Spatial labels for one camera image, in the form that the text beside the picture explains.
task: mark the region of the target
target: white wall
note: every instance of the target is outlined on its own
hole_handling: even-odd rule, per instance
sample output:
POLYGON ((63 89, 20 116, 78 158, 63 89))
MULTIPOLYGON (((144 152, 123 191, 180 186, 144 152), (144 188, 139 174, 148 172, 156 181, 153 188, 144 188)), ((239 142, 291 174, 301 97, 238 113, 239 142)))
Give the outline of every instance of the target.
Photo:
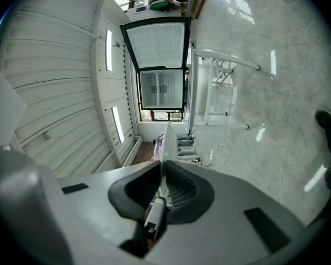
POLYGON ((99 97, 102 105, 103 119, 105 120, 112 145, 122 165, 127 158, 134 141, 134 127, 129 108, 129 96, 126 83, 125 42, 120 25, 130 20, 114 0, 104 0, 97 21, 96 34, 96 74, 98 78, 99 97), (111 48, 112 71, 105 67, 105 36, 106 31, 112 32, 111 43, 119 43, 120 47, 111 48), (120 142, 112 114, 112 107, 118 108, 120 124, 125 141, 120 142))
MULTIPOLYGON (((138 134, 142 141, 152 142, 165 130, 167 122, 140 122, 137 124, 138 134)), ((178 135, 186 135, 183 123, 172 122, 172 126, 178 135)))
POLYGON ((178 11, 161 12, 161 11, 153 11, 146 9, 145 11, 136 12, 136 9, 140 7, 147 7, 147 6, 139 6, 127 10, 126 15, 130 18, 132 22, 135 22, 137 20, 145 20, 145 19, 161 18, 161 17, 181 17, 181 13, 178 11))
MULTIPOLYGON (((0 28, 0 70, 27 104, 15 131, 17 140, 56 177, 114 169, 117 162, 110 154, 122 161, 132 146, 132 140, 118 147, 108 143, 93 93, 92 44, 101 3, 102 27, 118 20, 115 30, 120 30, 119 24, 128 18, 114 0, 17 0, 0 28)), ((124 111, 125 82, 117 86, 125 91, 124 111)), ((117 99, 113 89, 105 89, 110 101, 117 99)), ((133 134, 127 114, 122 125, 131 127, 125 133, 133 134)), ((109 120, 107 125, 113 135, 114 123, 109 120)))

